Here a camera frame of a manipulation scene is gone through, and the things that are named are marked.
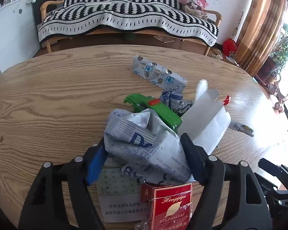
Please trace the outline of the white paper box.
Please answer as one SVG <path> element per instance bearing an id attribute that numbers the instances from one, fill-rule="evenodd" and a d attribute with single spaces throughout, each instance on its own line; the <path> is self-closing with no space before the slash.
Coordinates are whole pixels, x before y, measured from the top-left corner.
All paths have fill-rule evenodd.
<path id="1" fill-rule="evenodd" d="M 178 128 L 179 137 L 187 133 L 192 143 L 203 147 L 209 155 L 215 150 L 231 122 L 230 114 L 219 97 L 220 93 L 216 88 L 208 88 L 206 80 L 199 81 L 194 104 L 182 115 L 182 123 Z"/>

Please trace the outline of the pink plush doll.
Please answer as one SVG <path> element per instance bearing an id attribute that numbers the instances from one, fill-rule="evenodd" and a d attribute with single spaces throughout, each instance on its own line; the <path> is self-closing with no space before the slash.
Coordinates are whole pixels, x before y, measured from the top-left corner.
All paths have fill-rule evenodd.
<path id="1" fill-rule="evenodd" d="M 184 6 L 184 12 L 194 15 L 202 20 L 207 20 L 208 16 L 205 12 L 208 3 L 206 0 L 179 0 Z"/>

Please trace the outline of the black white striped blanket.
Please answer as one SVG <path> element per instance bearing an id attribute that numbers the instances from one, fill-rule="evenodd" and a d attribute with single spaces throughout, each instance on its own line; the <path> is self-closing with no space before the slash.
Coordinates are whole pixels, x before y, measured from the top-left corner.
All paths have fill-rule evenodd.
<path id="1" fill-rule="evenodd" d="M 87 34 L 102 25 L 121 31 L 161 29 L 210 47 L 219 35 L 218 26 L 186 13 L 180 0 L 64 0 L 62 9 L 43 20 L 38 38 L 42 43 L 53 36 Z"/>

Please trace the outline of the red ribbon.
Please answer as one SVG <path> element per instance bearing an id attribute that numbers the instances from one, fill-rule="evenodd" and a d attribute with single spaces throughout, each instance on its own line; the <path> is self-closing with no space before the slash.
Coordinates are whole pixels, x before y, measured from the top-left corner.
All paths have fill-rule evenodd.
<path id="1" fill-rule="evenodd" d="M 223 100 L 223 106 L 227 106 L 231 101 L 231 96 L 227 95 L 226 98 Z"/>

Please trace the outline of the green toy car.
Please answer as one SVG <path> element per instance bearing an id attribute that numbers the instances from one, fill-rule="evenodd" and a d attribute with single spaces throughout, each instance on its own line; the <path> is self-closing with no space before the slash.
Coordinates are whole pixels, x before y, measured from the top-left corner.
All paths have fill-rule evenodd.
<path id="1" fill-rule="evenodd" d="M 134 108 L 135 113 L 148 108 L 154 110 L 159 118 L 176 133 L 182 123 L 182 119 L 162 103 L 159 98 L 146 97 L 142 94 L 130 94 L 125 98 L 124 103 L 130 104 Z"/>

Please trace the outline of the blue white blister wrapper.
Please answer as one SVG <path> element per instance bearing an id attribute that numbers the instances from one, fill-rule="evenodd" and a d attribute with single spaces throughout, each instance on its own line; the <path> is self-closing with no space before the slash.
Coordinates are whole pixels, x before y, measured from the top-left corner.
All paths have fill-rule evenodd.
<path id="1" fill-rule="evenodd" d="M 184 77 L 142 56 L 134 56 L 132 71 L 164 91 L 181 94 L 187 85 Z"/>

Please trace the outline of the red cigarette pack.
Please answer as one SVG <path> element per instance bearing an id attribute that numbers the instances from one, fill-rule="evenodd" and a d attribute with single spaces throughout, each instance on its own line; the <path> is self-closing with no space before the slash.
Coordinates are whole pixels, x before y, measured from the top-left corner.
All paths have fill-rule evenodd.
<path id="1" fill-rule="evenodd" d="M 147 218 L 135 229 L 184 230 L 192 216 L 192 184 L 157 186 L 141 185 L 140 201 L 148 203 Z"/>

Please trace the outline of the potted plant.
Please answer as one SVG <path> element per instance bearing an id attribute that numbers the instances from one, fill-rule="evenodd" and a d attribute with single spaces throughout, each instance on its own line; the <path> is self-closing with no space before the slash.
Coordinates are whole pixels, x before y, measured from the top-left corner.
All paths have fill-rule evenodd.
<path id="1" fill-rule="evenodd" d="M 288 24 L 284 23 L 281 34 L 271 53 L 255 76 L 262 86 L 271 84 L 281 75 L 282 70 L 288 65 Z"/>

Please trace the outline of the wooden sofa bench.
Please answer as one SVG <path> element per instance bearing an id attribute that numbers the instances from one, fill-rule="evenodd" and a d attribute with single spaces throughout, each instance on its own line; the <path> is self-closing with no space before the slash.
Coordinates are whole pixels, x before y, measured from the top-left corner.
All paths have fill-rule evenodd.
<path id="1" fill-rule="evenodd" d="M 109 0 L 76 3 L 55 11 L 42 22 L 38 38 L 44 42 L 53 36 L 88 34 L 102 26 L 123 32 L 161 30 L 179 39 L 199 39 L 209 47 L 219 35 L 214 23 L 163 3 Z"/>

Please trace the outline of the white fruit sachet wrapper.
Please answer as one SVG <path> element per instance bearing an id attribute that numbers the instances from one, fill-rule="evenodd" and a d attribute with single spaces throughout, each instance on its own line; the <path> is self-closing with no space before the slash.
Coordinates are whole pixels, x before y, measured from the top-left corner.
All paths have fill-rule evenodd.
<path id="1" fill-rule="evenodd" d="M 254 137 L 254 130 L 251 129 L 249 126 L 242 124 L 240 122 L 237 122 L 235 120 L 232 120 L 228 126 L 229 129 L 242 132 L 248 136 Z"/>

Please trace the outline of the grey white bag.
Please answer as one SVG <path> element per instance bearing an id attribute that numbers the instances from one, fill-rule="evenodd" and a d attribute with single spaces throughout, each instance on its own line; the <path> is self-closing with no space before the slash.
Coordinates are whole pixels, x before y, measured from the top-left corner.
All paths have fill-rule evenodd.
<path id="1" fill-rule="evenodd" d="M 108 153 L 125 161 L 122 172 L 138 181 L 181 185 L 192 180 L 179 136 L 152 109 L 113 110 L 104 145 Z"/>

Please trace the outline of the green grey cigarette pack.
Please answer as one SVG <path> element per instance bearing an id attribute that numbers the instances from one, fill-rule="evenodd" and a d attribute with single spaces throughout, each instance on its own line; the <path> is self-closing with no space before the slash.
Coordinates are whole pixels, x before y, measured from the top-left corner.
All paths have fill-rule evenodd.
<path id="1" fill-rule="evenodd" d="M 100 208 L 105 223 L 142 221 L 149 205 L 140 202 L 141 185 L 122 172 L 125 162 L 109 155 L 97 180 Z"/>

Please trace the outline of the white cabinet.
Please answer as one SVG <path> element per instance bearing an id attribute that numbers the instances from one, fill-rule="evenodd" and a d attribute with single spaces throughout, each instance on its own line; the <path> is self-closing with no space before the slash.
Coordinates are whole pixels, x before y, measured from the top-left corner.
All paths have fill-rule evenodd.
<path id="1" fill-rule="evenodd" d="M 40 50 L 33 4 L 16 0 L 0 7 L 0 71 L 33 58 Z"/>

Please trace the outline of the red bag on floor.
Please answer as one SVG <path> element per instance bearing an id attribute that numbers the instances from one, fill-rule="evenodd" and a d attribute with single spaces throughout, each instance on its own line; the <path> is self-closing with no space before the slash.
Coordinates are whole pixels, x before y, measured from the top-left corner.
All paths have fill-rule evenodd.
<path id="1" fill-rule="evenodd" d="M 238 47 L 236 42 L 231 38 L 228 38 L 223 42 L 223 53 L 227 57 L 233 57 L 233 55 L 237 51 L 237 48 Z"/>

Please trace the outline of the pink kids tricycle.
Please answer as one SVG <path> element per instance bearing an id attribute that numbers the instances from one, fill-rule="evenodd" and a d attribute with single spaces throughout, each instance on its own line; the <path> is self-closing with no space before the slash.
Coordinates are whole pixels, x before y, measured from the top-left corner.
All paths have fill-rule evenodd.
<path id="1" fill-rule="evenodd" d="M 285 96 L 281 93 L 279 88 L 279 81 L 275 81 L 274 83 L 267 84 L 266 88 L 270 95 L 274 95 L 277 99 L 277 102 L 274 105 L 274 110 L 277 113 L 282 113 L 284 111 L 284 103 L 288 100 L 288 94 Z"/>

